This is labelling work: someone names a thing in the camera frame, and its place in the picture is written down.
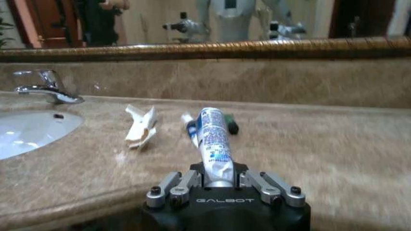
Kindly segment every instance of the bathroom counter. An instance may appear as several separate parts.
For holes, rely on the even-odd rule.
[[[52,105],[0,93],[0,112],[50,109],[85,119],[62,139],[0,161],[0,230],[56,228],[140,206],[171,171],[201,161],[180,115],[205,106],[235,115],[233,160],[301,187],[315,230],[411,227],[411,110],[84,98]],[[157,109],[157,134],[141,152],[124,145],[128,104]]]

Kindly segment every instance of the white sink basin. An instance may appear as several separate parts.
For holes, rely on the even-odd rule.
[[[0,113],[0,160],[56,141],[81,123],[81,117],[57,111]]]

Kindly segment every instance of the wooden door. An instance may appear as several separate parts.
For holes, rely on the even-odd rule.
[[[329,37],[384,36],[395,0],[335,0]]]
[[[79,47],[77,20],[71,0],[25,0],[44,48]]]

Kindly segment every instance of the chrome faucet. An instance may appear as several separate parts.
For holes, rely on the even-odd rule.
[[[76,104],[84,102],[80,96],[67,93],[57,73],[53,70],[16,71],[13,76],[20,77],[34,74],[40,76],[44,85],[21,85],[14,88],[14,92],[18,92],[18,94],[45,94],[50,103]]]

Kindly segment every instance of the mirror frame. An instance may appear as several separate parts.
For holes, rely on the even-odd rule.
[[[0,50],[0,62],[17,63],[181,59],[364,59],[405,56],[411,56],[411,37]]]

